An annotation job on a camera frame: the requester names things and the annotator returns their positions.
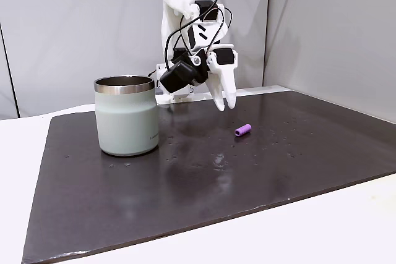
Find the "stainless steel mug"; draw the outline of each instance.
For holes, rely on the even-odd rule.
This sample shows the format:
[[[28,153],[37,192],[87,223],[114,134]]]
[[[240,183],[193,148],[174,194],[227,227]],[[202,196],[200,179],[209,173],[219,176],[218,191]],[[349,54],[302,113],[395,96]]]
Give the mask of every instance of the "stainless steel mug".
[[[158,145],[158,109],[150,77],[123,75],[94,82],[100,148],[115,156],[143,154]]]

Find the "light green mug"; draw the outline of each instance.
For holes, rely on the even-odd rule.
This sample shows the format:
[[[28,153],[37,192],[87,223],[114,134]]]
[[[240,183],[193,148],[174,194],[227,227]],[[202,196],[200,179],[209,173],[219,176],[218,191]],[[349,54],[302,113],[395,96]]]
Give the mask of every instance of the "light green mug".
[[[158,108],[150,77],[122,75],[94,82],[100,148],[114,156],[143,154],[158,145]]]

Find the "wire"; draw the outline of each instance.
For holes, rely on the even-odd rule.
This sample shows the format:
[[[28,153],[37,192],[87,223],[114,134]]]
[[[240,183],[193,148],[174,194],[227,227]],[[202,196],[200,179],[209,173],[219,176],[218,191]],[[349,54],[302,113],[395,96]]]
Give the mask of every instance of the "wire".
[[[156,72],[157,70],[155,69],[153,72],[151,72],[151,73],[149,73],[148,74],[148,77],[151,77],[151,75],[154,73],[154,72]]]
[[[227,10],[230,13],[230,22],[227,25],[227,28],[229,28],[231,26],[231,22],[233,21],[233,13],[232,11],[228,8],[228,7],[224,7],[225,10]]]
[[[181,22],[183,21],[183,15],[181,16],[181,20],[180,20],[180,26],[181,26]],[[188,46],[187,46],[187,44],[186,44],[186,41],[184,40],[184,36],[183,36],[183,34],[180,32],[180,36],[181,36],[181,40],[183,40],[183,43],[184,43],[184,47],[185,47],[185,49],[186,49],[186,51],[188,52],[188,55],[192,55],[191,54],[191,52],[190,52],[190,49],[188,48]]]
[[[176,48],[176,46],[178,45],[178,42],[179,42],[180,37],[181,37],[181,33],[180,33],[180,35],[178,36],[178,38],[176,39],[176,42],[174,43],[173,51],[174,51],[174,49]]]
[[[165,44],[165,52],[164,52],[164,57],[165,57],[165,64],[166,64],[166,69],[169,71],[169,62],[168,62],[168,47],[169,47],[169,42],[171,40],[171,37],[173,35],[175,35],[178,32],[181,32],[181,30],[183,30],[184,28],[186,28],[187,26],[190,26],[192,23],[194,23],[196,20],[199,20],[199,18],[203,17],[204,15],[206,15],[208,12],[210,12],[211,9],[213,9],[213,7],[215,6],[216,2],[218,0],[214,0],[213,4],[207,9],[206,12],[204,12],[203,14],[199,15],[198,17],[196,17],[195,19],[191,20],[190,22],[184,24],[182,27],[180,27],[179,29],[176,29],[174,32],[172,32],[168,38],[166,39],[166,44]]]
[[[220,33],[220,30],[222,29],[222,26],[224,25],[224,14],[223,14],[223,11],[222,11],[221,9],[219,9],[218,7],[214,7],[211,11],[214,11],[215,9],[222,13],[223,20],[222,20],[222,24],[221,24],[220,27],[218,28],[218,30],[217,30],[215,36],[213,37],[212,41],[211,41],[210,44],[208,45],[208,48],[207,48],[207,50],[206,50],[206,57],[208,56],[210,48],[212,47],[213,43],[215,42],[215,39],[216,39],[217,35]]]

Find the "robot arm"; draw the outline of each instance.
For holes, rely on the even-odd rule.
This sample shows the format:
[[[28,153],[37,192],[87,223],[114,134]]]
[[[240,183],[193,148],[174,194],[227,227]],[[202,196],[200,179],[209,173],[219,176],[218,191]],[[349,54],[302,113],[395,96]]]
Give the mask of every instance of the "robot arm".
[[[168,50],[166,65],[157,65],[157,78],[165,93],[206,83],[220,111],[225,107],[222,89],[234,108],[238,54],[232,44],[220,44],[228,31],[224,15],[224,6],[216,0],[163,0],[162,46],[164,53]],[[185,47],[175,47],[176,32]]]

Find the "white table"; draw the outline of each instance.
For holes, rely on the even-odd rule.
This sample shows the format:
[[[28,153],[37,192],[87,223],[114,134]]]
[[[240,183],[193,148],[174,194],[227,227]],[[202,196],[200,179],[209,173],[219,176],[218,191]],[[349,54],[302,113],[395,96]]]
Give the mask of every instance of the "white table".
[[[287,90],[260,87],[238,90],[238,96]],[[194,100],[210,98],[195,96]],[[90,104],[0,121],[0,263],[22,259],[51,118],[93,110]],[[395,236],[396,175],[392,175],[67,263],[395,263]]]

